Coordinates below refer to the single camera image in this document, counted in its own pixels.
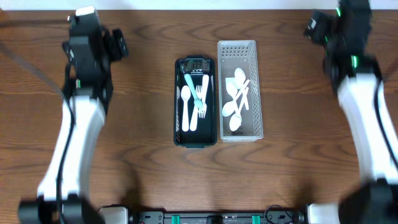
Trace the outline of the white plastic fork vertical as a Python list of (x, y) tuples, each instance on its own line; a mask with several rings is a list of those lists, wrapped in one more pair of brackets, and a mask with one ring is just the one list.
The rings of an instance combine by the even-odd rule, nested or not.
[(198, 116), (201, 119), (204, 119), (206, 115), (206, 110), (207, 110), (206, 95), (208, 90), (209, 79), (210, 78), (208, 75), (204, 75), (202, 78), (202, 86), (201, 86), (202, 107), (198, 110)]

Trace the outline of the white plastic fork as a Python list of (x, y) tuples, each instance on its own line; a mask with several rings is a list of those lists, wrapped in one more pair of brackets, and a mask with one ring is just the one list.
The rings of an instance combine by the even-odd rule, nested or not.
[(196, 93), (196, 90), (195, 90), (195, 87), (194, 87), (194, 84), (193, 84), (193, 80), (192, 80), (191, 75), (190, 75), (189, 73), (186, 73), (186, 74), (184, 75), (184, 78), (185, 78), (185, 81), (186, 81), (186, 83), (187, 83), (187, 85), (188, 85), (188, 87), (189, 87), (189, 89), (190, 89), (190, 91), (191, 91), (191, 93), (192, 93), (193, 98), (194, 98), (194, 104), (195, 104), (195, 106), (196, 106), (199, 110), (202, 110), (202, 109), (203, 109), (203, 102), (202, 102), (201, 99), (199, 99), (199, 97), (197, 96), (197, 93)]
[[(201, 100), (201, 90), (202, 86), (197, 85), (196, 86), (196, 94), (199, 100)], [(197, 122), (198, 122), (198, 112), (199, 109), (197, 106), (194, 106), (193, 113), (192, 113), (192, 118), (190, 122), (190, 131), (196, 131), (197, 130)]]

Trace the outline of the black plastic basket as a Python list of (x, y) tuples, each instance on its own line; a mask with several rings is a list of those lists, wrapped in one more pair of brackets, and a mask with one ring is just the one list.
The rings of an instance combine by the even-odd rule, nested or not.
[[(184, 75), (189, 73), (192, 77), (196, 90), (197, 85), (202, 86), (204, 75), (209, 76), (209, 84), (206, 95), (207, 110), (204, 119), (199, 118), (197, 130), (190, 131), (190, 122), (194, 109), (194, 98), (188, 101), (189, 130), (182, 131), (183, 100), (181, 99), (181, 90), (187, 85)], [(217, 142), (217, 124), (216, 124), (216, 87), (215, 87), (215, 63), (210, 58), (201, 55), (188, 56), (184, 59), (178, 59), (175, 62), (175, 88), (174, 88), (174, 143), (177, 146), (187, 148), (204, 148), (212, 146)]]

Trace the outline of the white plastic spoon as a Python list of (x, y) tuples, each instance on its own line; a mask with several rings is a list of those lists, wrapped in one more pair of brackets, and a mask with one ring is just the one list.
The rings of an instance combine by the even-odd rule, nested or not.
[[(239, 98), (239, 97), (243, 94), (243, 91), (244, 91), (244, 89), (248, 86), (249, 82), (250, 82), (250, 80), (246, 80), (246, 81), (244, 82), (243, 86), (242, 86), (241, 89), (238, 91), (237, 98)], [(222, 108), (222, 115), (223, 115), (224, 117), (228, 117), (228, 116), (230, 116), (230, 115), (232, 115), (232, 114), (234, 113), (233, 107), (229, 107), (229, 102), (227, 102), (227, 103), (223, 106), (223, 108)]]
[(247, 98), (248, 91), (249, 91), (249, 88), (246, 87), (244, 89), (244, 91), (243, 91), (242, 99), (241, 99), (239, 108), (235, 112), (235, 114), (232, 115), (232, 117), (230, 119), (229, 128), (230, 128), (231, 131), (236, 131), (241, 126), (241, 123), (242, 123), (241, 110), (242, 110), (242, 108), (244, 106), (245, 99)]
[(187, 85), (184, 85), (181, 90), (181, 99), (183, 100), (182, 131), (184, 132), (189, 130), (188, 101), (190, 97), (190, 89)]
[(226, 90), (228, 94), (233, 98), (232, 101), (229, 102), (229, 107), (233, 107), (233, 111), (237, 112), (238, 106), (237, 106), (237, 95), (238, 95), (238, 90), (236, 89), (235, 85), (232, 82), (228, 82), (226, 84)]
[[(244, 72), (244, 70), (242, 68), (237, 68), (234, 71), (234, 78), (235, 78), (235, 87), (240, 90), (241, 87), (243, 86), (244, 82), (246, 81), (246, 74)], [(245, 109), (248, 110), (249, 109), (249, 104), (248, 104), (248, 99), (245, 96), (244, 97), (244, 106)]]

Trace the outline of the clear plastic basket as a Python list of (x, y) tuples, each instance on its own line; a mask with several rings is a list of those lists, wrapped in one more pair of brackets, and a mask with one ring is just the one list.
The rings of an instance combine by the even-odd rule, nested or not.
[[(249, 91), (249, 109), (241, 110), (242, 123), (236, 131), (231, 131), (229, 122), (232, 115), (222, 115), (223, 106), (233, 98), (226, 91), (225, 78), (234, 78), (234, 71), (242, 68), (246, 74)], [(261, 94), (255, 40), (221, 40), (218, 42), (218, 90), (220, 102), (221, 139), (229, 142), (254, 142), (264, 137), (262, 124)], [(242, 95), (237, 99), (239, 107)]]

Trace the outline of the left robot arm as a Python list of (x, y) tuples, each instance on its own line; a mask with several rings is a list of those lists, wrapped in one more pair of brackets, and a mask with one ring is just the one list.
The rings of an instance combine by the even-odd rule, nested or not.
[(93, 6), (68, 18), (62, 124), (52, 160), (34, 200), (21, 200), (21, 223), (128, 223), (125, 207), (95, 208), (89, 200), (90, 169), (113, 94), (111, 64), (128, 56), (120, 29), (100, 23)]

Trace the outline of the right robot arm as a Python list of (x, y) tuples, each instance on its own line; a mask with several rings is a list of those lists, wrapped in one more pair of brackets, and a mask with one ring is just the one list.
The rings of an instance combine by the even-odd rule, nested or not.
[(314, 11), (304, 34), (325, 49), (323, 71), (348, 121), (361, 186), (339, 202), (311, 203), (296, 223), (397, 223), (397, 133), (375, 56), (366, 53), (368, 0), (340, 0), (335, 16)]

